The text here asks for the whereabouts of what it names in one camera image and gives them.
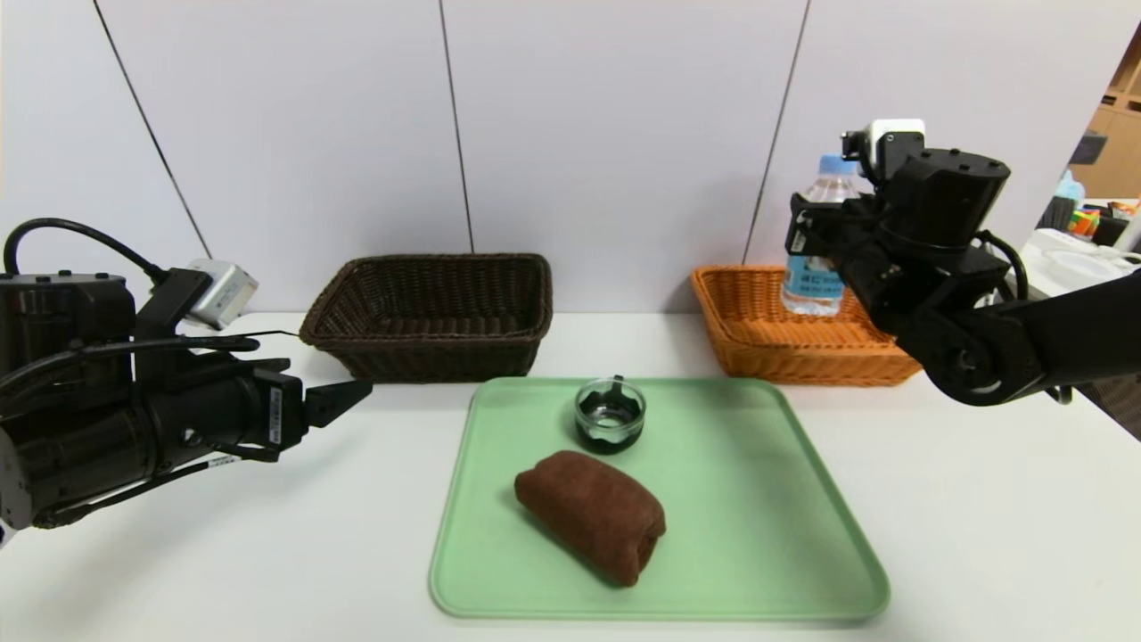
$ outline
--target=brown towel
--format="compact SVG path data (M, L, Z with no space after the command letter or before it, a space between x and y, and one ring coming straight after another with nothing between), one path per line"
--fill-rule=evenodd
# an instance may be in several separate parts
M515 478L515 496L564 544L623 586L638 584L665 512L642 485L580 453L563 450Z

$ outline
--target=wicker basket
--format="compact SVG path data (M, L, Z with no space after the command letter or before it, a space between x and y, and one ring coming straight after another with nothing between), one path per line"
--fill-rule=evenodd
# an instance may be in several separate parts
M921 369L875 330L851 292L835 316L793 314L780 302L783 277L782 267L694 271L710 342L726 374L782 384L893 387Z
M531 371L551 325L533 253L361 258L309 308L301 341L374 383L485 382Z

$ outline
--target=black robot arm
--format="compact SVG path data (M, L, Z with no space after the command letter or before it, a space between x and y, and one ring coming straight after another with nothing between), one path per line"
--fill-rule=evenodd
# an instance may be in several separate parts
M992 406L1047 391L1066 400L1073 384L1141 373L1141 348L1081 332L1090 319L1141 315L1141 275L1031 302L1017 252L980 231L1010 176L1005 164L926 148L921 121L847 132L843 152L875 193L843 203L794 195L785 247L831 259L876 328L948 397ZM981 306L996 290L1005 300Z
M151 299L136 314L121 276L19 274L16 244L37 227L78 230L124 253L155 282ZM14 530L70 525L220 464L276 462L309 426L327 425L372 392L369 382L306 391L282 374L288 359L234 358L259 348L250 336L176 335L188 315L224 325L252 278L219 261L192 263L213 273L160 269L122 247L60 219L29 221L6 244L0 544ZM203 460L212 454L220 456Z

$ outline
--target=green tray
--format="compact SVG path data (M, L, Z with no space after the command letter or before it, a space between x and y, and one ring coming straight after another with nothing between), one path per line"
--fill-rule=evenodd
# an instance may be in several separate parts
M756 380L637 380L641 440L599 457L665 507L638 585L620 588L515 499L515 477L575 441L582 380L494 380L471 400L431 566L456 617L858 620L888 577L795 415Z

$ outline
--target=water bottle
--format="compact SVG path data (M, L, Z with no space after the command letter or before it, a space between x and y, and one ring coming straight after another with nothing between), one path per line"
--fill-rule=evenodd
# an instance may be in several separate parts
M816 182L801 193L817 203L839 203L859 195L853 179L855 161L827 154L820 156L820 172ZM832 268L832 261L819 255L790 255L780 286L780 301L796 314L832 316L840 311L844 298L844 283Z

